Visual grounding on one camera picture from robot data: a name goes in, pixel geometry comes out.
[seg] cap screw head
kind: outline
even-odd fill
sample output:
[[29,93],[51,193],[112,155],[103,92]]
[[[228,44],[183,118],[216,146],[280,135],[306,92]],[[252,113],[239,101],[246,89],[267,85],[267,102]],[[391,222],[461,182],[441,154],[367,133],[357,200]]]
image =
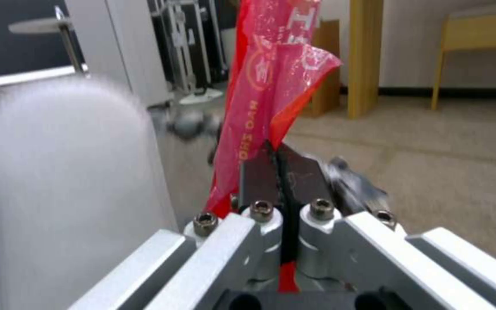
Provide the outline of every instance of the cap screw head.
[[258,200],[250,205],[250,217],[256,222],[266,223],[273,217],[273,204],[266,200]]
[[213,212],[201,212],[192,220],[195,234],[200,237],[208,237],[217,227],[217,216]]
[[317,198],[310,204],[310,213],[317,220],[330,220],[334,217],[332,202]]

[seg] logo on bag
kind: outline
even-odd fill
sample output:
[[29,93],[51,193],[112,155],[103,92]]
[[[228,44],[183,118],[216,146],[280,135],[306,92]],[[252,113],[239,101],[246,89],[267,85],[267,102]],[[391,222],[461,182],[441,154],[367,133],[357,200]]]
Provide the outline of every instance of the logo on bag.
[[256,51],[246,63],[248,82],[256,90],[264,90],[273,78],[274,49],[270,42],[254,37]]

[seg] blurred white object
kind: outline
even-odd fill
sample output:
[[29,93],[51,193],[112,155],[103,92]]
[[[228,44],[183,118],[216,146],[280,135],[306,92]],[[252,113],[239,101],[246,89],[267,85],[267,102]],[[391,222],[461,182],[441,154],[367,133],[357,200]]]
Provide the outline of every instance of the blurred white object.
[[93,77],[131,90],[145,106],[173,99],[146,0],[65,0]]
[[62,309],[177,231],[149,115],[90,79],[0,96],[0,309]]

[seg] metal stand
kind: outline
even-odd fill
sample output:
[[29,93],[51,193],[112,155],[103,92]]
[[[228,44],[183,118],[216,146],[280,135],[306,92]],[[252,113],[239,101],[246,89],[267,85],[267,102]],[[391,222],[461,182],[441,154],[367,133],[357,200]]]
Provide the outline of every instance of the metal stand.
[[[55,6],[55,16],[58,21],[65,20],[65,15],[62,12],[59,6]],[[68,58],[74,67],[75,72],[83,72],[81,68],[81,63],[78,60],[78,57],[75,53],[74,44],[72,43],[70,36],[70,27],[68,23],[59,24],[59,32],[61,33],[62,42],[65,44],[66,53],[68,54]]]

